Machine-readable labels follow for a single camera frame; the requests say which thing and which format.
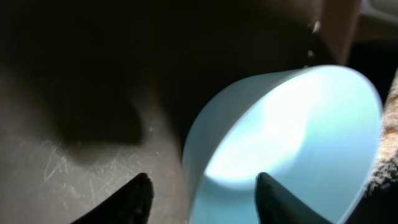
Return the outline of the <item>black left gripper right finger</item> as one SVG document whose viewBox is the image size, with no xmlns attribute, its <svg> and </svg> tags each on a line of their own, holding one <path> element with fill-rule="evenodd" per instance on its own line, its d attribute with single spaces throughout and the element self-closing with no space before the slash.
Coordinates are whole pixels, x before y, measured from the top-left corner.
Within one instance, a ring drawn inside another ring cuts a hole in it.
<svg viewBox="0 0 398 224">
<path fill-rule="evenodd" d="M 254 199 L 260 224 L 330 224 L 265 172 L 256 177 Z"/>
</svg>

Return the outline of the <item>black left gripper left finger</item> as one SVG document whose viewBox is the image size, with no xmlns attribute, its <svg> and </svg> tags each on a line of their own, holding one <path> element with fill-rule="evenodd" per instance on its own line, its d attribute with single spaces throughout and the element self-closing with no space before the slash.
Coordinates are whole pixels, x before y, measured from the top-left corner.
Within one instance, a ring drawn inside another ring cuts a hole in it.
<svg viewBox="0 0 398 224">
<path fill-rule="evenodd" d="M 153 198 L 153 183 L 142 172 L 72 224 L 147 224 Z"/>
</svg>

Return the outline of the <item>light blue bowl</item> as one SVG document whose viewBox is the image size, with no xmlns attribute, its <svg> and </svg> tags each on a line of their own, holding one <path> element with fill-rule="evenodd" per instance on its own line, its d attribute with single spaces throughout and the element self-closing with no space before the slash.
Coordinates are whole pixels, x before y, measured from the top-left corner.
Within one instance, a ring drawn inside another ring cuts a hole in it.
<svg viewBox="0 0 398 224">
<path fill-rule="evenodd" d="M 256 179 L 300 223 L 344 223 L 361 200 L 382 104 L 360 72 L 320 65 L 244 78 L 200 111 L 183 148 L 190 223 L 257 223 Z"/>
</svg>

